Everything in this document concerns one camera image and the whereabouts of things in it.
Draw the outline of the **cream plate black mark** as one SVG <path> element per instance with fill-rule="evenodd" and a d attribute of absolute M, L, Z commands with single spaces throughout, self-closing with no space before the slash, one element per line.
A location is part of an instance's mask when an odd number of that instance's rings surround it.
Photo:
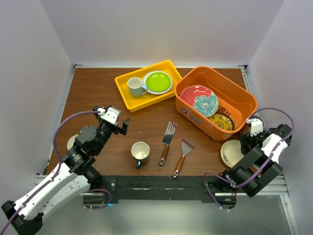
<path fill-rule="evenodd" d="M 232 168 L 243 157 L 239 140 L 229 140 L 222 145 L 221 159 L 229 168 Z"/>

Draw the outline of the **yellow patterned plate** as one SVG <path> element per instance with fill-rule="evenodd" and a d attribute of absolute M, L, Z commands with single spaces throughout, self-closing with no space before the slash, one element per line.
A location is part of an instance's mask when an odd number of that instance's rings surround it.
<path fill-rule="evenodd" d="M 235 128 L 233 120 L 226 114 L 216 112 L 208 119 L 225 131 L 233 131 Z"/>

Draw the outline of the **red and teal plate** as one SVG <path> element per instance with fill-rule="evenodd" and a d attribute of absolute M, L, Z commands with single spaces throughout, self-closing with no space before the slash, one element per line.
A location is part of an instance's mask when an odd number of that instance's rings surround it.
<path fill-rule="evenodd" d="M 179 97 L 206 118 L 214 115 L 219 107 L 216 94 L 201 85 L 186 88 Z"/>

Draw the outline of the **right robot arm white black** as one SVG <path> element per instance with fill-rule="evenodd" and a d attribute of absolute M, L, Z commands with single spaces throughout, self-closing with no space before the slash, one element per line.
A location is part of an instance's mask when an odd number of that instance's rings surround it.
<path fill-rule="evenodd" d="M 231 168 L 226 169 L 218 180 L 223 192 L 230 192 L 235 185 L 249 197 L 255 196 L 275 177 L 282 173 L 278 163 L 280 154 L 290 146 L 292 128 L 280 124 L 264 130 L 256 136 L 249 133 L 240 135 L 240 153 L 243 157 Z"/>

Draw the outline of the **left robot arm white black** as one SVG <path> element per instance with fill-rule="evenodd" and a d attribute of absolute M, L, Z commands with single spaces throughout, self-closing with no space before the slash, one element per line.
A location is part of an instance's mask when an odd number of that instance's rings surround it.
<path fill-rule="evenodd" d="M 59 162 L 53 171 L 25 196 L 2 205 L 8 222 L 1 234 L 8 226 L 20 235 L 36 234 L 50 213 L 81 193 L 102 191 L 112 199 L 111 193 L 101 188 L 102 175 L 92 164 L 112 134 L 127 134 L 130 118 L 119 126 L 121 112 L 112 106 L 95 106 L 90 113 L 99 125 L 82 127 L 64 157 L 60 156 L 54 139 L 53 149 Z"/>

